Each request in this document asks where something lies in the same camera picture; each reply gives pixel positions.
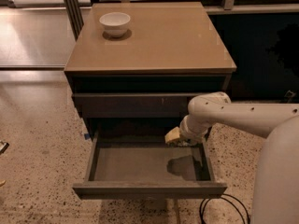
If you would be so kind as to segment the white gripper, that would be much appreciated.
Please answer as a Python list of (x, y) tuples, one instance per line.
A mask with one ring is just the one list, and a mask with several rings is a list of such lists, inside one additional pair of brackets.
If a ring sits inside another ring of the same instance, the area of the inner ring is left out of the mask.
[(164, 141), (171, 144), (179, 141), (180, 136), (183, 136), (186, 139), (201, 142), (208, 129), (208, 123), (201, 122), (192, 115), (187, 115), (183, 118), (179, 127), (175, 127), (165, 135)]

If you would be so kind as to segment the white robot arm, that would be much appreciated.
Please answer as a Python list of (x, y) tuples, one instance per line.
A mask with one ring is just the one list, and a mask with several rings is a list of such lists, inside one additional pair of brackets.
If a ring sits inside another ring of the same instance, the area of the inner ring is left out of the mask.
[(224, 92), (193, 97), (188, 115), (164, 138), (199, 141), (220, 123), (265, 139), (254, 183), (251, 224), (298, 224), (299, 112), (297, 104), (239, 104)]

